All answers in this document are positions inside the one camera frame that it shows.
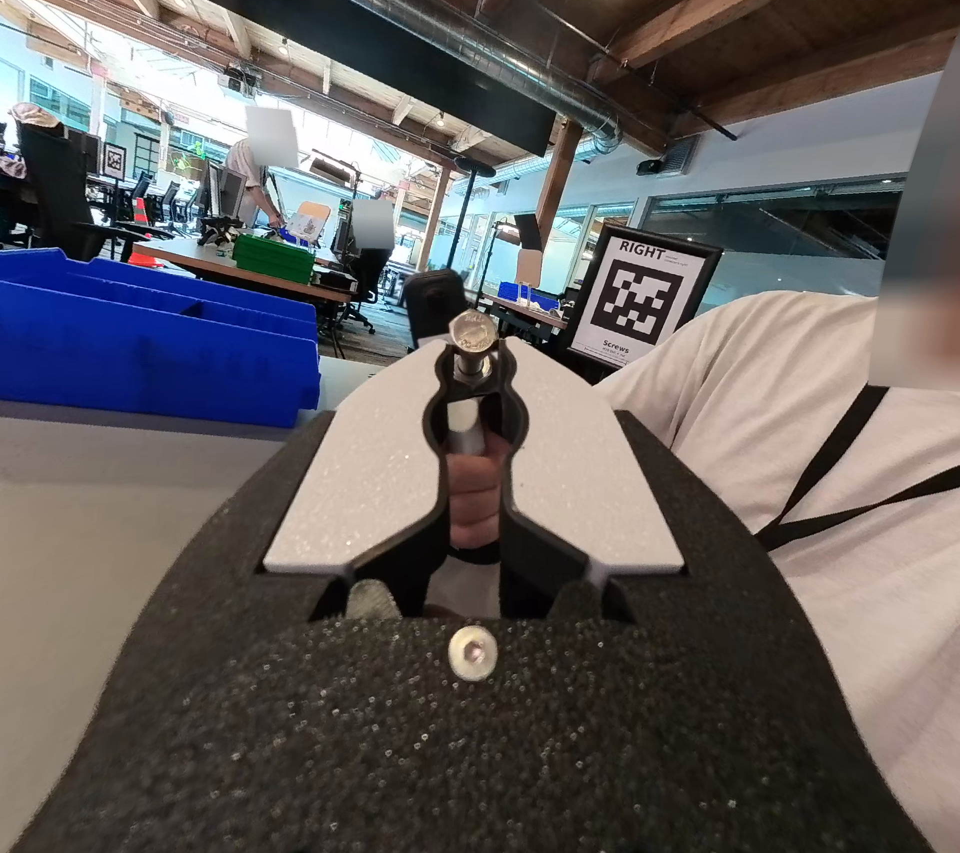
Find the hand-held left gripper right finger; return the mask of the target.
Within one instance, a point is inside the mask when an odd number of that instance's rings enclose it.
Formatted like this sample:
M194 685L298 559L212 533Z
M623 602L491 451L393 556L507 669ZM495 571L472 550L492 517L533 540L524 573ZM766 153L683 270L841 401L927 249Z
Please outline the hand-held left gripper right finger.
M610 403L526 342L500 341L499 607L545 616L583 582L675 576L685 560Z

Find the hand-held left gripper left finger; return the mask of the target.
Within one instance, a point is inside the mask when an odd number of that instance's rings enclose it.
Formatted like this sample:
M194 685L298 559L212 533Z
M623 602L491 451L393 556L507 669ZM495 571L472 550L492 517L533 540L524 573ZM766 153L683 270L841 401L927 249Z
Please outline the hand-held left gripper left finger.
M262 564L347 587L383 583L420 617L450 549L442 449L452 349L436 340L374 375L338 406Z

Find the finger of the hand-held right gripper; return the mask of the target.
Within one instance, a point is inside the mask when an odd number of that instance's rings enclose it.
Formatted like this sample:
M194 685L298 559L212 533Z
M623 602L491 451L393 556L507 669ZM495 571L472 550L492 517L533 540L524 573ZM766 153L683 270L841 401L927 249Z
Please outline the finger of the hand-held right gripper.
M479 400L451 402L446 407L446 446L450 455L485 456L486 435L481 422Z

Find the steel hex bolt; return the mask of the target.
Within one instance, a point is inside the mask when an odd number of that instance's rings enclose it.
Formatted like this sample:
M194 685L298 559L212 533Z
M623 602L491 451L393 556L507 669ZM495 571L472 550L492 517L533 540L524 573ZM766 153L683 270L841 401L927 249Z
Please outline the steel hex bolt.
M458 384L480 393L498 372L498 327L485 312L467 309L448 327L453 347L453 376Z

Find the blue plastic bin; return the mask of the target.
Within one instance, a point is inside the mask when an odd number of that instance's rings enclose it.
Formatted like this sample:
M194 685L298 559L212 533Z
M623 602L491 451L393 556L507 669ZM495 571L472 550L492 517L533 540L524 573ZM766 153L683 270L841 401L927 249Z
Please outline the blue plastic bin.
M497 296L500 299L527 305L530 308L536 305L546 312L557 310L560 307L558 298L527 284L501 282L498 286Z
M304 303L58 248L2 252L4 401L291 428L320 393Z

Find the person's right hand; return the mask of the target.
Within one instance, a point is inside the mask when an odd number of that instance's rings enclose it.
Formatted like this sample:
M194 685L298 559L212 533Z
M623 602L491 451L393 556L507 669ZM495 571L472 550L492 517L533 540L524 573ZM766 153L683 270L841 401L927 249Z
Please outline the person's right hand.
M483 453L446 455L450 546L459 551L485 549L499 540L503 465L510 445L489 429L484 438Z

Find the wooden desk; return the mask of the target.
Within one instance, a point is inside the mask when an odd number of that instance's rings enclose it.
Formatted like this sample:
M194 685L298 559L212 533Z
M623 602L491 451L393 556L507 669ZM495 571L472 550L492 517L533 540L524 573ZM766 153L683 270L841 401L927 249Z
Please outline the wooden desk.
M490 316L502 340L516 337L533 344L550 343L566 331L564 319L539 308L498 296L481 294L477 309Z
M226 255L212 246L199 246L188 238L150 239L132 245L131 252L175 265L200 279L235 288L267 291L298 302L316 304L326 301L348 304L351 294L311 283L296 283L240 268Z

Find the framed marker sign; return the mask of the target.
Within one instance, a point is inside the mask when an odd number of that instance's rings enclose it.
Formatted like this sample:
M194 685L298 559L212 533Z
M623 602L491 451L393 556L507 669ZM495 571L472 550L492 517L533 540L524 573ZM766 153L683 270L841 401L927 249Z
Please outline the framed marker sign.
M617 369L648 355L694 318L722 255L605 222L560 348Z

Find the black floor lamp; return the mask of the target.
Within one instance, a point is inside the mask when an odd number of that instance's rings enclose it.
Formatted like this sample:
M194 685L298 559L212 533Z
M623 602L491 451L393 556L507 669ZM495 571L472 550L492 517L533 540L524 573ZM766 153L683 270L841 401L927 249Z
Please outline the black floor lamp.
M461 239L464 222L467 216L467 211L469 209L474 191L474 184L477 177L479 176L481 179L491 179L497 174L497 171L493 166L466 155L458 156L455 160L455 165L460 172L466 174L466 186L463 188L462 206L451 239L450 247L448 249L445 263L445 269L447 271L452 270L453 261Z

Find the small document stand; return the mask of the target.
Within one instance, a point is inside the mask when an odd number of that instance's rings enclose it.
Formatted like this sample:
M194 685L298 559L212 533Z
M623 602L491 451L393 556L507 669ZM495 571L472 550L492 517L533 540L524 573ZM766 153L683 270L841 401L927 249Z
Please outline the small document stand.
M299 247L317 247L323 239L330 215L329 205L303 201L286 221L286 242Z

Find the green plastic bin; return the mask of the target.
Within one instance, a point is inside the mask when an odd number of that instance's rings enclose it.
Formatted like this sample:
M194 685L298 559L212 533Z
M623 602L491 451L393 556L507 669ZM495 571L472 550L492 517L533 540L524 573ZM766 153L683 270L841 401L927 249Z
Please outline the green plastic bin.
M316 265L310 248L253 234L236 237L232 259L239 270L305 286L312 283Z

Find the person in white shirt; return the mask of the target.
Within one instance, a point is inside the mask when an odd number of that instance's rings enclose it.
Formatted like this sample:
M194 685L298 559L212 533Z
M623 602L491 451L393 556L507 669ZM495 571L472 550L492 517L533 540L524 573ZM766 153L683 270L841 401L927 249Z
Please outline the person in white shirt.
M958 489L882 504L958 467L958 393L891 389L785 512L867 385L877 302L793 291L743 297L690 321L597 391L754 535L877 504L770 558L892 792L931 847L958 851Z

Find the black monitor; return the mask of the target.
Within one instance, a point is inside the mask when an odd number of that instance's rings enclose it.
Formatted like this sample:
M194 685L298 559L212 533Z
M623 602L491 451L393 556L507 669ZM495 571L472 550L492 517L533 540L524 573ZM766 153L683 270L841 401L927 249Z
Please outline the black monitor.
M241 224L245 191L245 176L222 163L209 161L200 181L196 206L203 219L227 219Z

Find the black hanging display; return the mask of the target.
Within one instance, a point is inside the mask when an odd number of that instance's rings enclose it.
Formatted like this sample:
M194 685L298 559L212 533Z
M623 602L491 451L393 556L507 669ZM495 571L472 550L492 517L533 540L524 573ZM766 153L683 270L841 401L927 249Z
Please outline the black hanging display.
M543 155L555 112L351 0L210 0L317 53Z

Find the orange traffic cone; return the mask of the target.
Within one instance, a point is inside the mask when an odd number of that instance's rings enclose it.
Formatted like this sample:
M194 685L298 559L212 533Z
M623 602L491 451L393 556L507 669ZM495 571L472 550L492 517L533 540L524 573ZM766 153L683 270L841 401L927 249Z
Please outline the orange traffic cone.
M146 211L146 204L143 197L137 197L132 200L133 203L133 219L125 223L125 229L128 232L136 234L138 239L136 243L150 243L155 237L153 236L149 227L152 226L150 219ZM131 251L128 257L127 262L132 266L142 267L150 270L163 269L163 263L161 260L156 259L153 256L144 255L136 251Z

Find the black office chair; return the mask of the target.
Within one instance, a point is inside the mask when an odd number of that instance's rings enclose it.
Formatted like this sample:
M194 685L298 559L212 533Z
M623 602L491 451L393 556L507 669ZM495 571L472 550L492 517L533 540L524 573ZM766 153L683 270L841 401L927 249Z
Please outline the black office chair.
M131 259L141 233L95 223L87 199L87 170L81 151L53 128L18 121L19 149L38 207L42 247L57 248L71 260L88 263L104 245L122 245L121 263Z

